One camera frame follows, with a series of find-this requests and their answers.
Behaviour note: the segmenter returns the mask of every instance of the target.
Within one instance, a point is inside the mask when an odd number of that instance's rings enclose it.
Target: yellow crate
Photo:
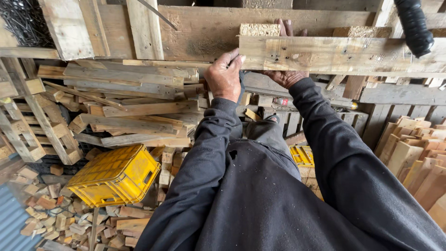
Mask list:
[[[92,208],[137,203],[160,168],[144,145],[129,146],[96,156],[71,178],[67,188]]]

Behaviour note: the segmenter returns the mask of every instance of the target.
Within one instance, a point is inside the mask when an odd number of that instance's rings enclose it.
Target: corrugated metal sheet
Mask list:
[[[42,239],[20,234],[30,216],[12,195],[6,184],[0,186],[0,250],[35,251],[34,246]]]

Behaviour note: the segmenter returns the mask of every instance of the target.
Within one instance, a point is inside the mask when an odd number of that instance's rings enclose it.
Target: plastic bottle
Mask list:
[[[288,99],[287,98],[275,98],[274,103],[278,105],[288,105]]]

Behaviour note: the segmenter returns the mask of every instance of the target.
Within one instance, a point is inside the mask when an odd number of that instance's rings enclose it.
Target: sleeve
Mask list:
[[[390,247],[445,250],[443,231],[353,127],[336,116],[320,87],[305,78],[289,92],[304,118],[324,201]]]
[[[135,250],[193,250],[226,170],[226,148],[237,104],[212,100],[165,201],[155,210]]]

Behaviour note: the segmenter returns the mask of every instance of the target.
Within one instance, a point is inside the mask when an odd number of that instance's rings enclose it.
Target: black sweatshirt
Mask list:
[[[289,90],[325,202],[289,157],[229,141],[236,103],[216,98],[135,250],[446,250],[446,235],[310,78]]]

